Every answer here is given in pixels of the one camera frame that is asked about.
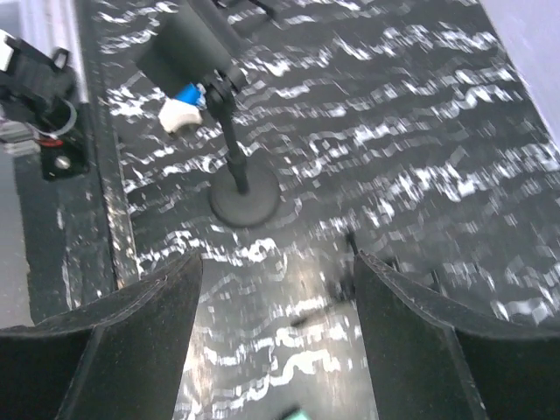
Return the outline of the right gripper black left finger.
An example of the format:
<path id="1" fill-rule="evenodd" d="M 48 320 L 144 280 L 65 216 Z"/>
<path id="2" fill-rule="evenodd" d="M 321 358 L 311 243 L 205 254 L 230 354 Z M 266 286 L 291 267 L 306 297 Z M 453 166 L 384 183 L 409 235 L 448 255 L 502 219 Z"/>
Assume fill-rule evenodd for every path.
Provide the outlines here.
<path id="1" fill-rule="evenodd" d="M 1 331 L 3 419 L 170 419 L 202 284 L 198 254 L 35 326 Z"/>

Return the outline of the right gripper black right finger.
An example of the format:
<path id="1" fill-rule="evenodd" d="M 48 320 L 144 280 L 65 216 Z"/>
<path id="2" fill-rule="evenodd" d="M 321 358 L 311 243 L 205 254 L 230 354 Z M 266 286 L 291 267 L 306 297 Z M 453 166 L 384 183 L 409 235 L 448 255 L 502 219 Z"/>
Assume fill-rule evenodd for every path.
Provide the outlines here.
<path id="1" fill-rule="evenodd" d="M 477 312 L 374 255 L 354 260 L 380 419 L 557 419 L 559 334 Z"/>

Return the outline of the mint green toy microphone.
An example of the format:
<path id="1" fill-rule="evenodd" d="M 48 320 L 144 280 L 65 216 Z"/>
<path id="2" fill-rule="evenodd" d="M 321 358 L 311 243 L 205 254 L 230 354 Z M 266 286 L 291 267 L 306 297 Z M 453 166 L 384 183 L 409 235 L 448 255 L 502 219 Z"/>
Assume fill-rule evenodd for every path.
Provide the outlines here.
<path id="1" fill-rule="evenodd" d="M 280 417 L 280 420 L 312 420 L 311 416 L 301 407 L 288 409 Z"/>

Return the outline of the black round-base stand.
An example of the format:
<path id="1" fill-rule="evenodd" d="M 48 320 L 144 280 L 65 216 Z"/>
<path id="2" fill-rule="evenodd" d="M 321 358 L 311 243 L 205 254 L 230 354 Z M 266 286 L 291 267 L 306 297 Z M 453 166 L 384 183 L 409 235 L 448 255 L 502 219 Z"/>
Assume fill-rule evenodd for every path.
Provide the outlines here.
<path id="1" fill-rule="evenodd" d="M 280 187 L 268 166 L 247 161 L 235 135 L 235 95 L 248 85 L 234 63 L 241 51 L 241 37 L 213 2 L 184 1 L 151 37 L 136 67 L 170 99 L 190 83 L 204 88 L 206 109 L 227 146 L 227 165 L 210 184 L 210 206 L 226 225 L 253 228 L 274 215 Z"/>

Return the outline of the black tripod microphone stand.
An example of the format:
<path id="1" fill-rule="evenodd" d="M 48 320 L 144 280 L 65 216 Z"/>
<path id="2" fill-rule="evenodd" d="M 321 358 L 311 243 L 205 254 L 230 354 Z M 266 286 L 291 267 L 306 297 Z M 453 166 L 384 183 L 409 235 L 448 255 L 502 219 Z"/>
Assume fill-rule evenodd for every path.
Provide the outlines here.
<path id="1" fill-rule="evenodd" d="M 359 254 L 355 232 L 350 229 L 345 235 L 346 247 L 350 248 L 353 252 L 353 256 Z M 391 256 L 383 260 L 386 265 L 388 265 L 393 270 L 403 274 L 403 269 L 401 268 L 400 260 L 396 256 Z M 347 264 L 343 275 L 336 281 L 331 281 L 327 285 L 327 292 L 329 299 L 327 303 L 305 315 L 294 318 L 291 323 L 291 328 L 302 328 L 306 324 L 309 324 L 316 317 L 326 316 L 331 312 L 336 306 L 344 304 L 345 302 L 355 300 L 355 286 L 354 286 L 354 264 Z M 442 293 L 442 284 L 439 280 L 439 274 L 436 269 L 430 272 L 430 281 L 428 282 L 429 289 Z"/>

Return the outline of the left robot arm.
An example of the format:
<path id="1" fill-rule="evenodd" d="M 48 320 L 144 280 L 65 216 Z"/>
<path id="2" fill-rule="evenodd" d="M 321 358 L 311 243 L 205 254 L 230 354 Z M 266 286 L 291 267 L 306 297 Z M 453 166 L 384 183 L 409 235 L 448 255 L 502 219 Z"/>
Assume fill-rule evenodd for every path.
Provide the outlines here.
<path id="1" fill-rule="evenodd" d="M 1 31 L 1 110 L 11 121 L 59 137 L 74 127 L 77 78 L 71 53 L 57 48 L 47 56 L 22 38 Z"/>

